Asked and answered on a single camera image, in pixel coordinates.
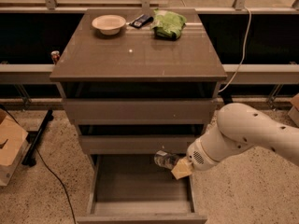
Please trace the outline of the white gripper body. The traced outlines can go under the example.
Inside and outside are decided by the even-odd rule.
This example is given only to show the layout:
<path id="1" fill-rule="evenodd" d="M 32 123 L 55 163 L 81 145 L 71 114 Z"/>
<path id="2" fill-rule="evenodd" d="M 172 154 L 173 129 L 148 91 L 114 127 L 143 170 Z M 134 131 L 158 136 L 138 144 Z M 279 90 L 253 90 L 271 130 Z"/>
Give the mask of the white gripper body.
<path id="1" fill-rule="evenodd" d="M 196 171 L 206 171 L 218 164 L 206 154 L 201 138 L 188 146 L 186 156 Z"/>

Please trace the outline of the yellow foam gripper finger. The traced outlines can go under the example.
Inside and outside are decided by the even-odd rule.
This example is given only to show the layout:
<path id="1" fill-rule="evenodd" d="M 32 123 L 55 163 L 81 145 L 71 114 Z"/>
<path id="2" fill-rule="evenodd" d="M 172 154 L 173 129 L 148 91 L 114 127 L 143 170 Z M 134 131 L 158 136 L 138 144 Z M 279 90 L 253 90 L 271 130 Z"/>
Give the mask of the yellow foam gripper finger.
<path id="1" fill-rule="evenodd" d="M 192 163 L 187 157 L 179 159 L 175 167 L 171 170 L 171 173 L 176 180 L 191 175 L 193 172 Z"/>

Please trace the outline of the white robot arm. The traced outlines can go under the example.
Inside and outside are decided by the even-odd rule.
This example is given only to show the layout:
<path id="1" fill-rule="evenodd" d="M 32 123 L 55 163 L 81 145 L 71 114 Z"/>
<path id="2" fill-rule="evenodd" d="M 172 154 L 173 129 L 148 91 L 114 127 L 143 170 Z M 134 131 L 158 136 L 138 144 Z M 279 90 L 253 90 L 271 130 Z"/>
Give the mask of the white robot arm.
<path id="1" fill-rule="evenodd" d="M 215 124 L 191 143 L 171 173 L 176 179 L 206 171 L 221 161 L 259 146 L 299 165 L 299 129 L 274 121 L 249 105 L 222 107 Z"/>

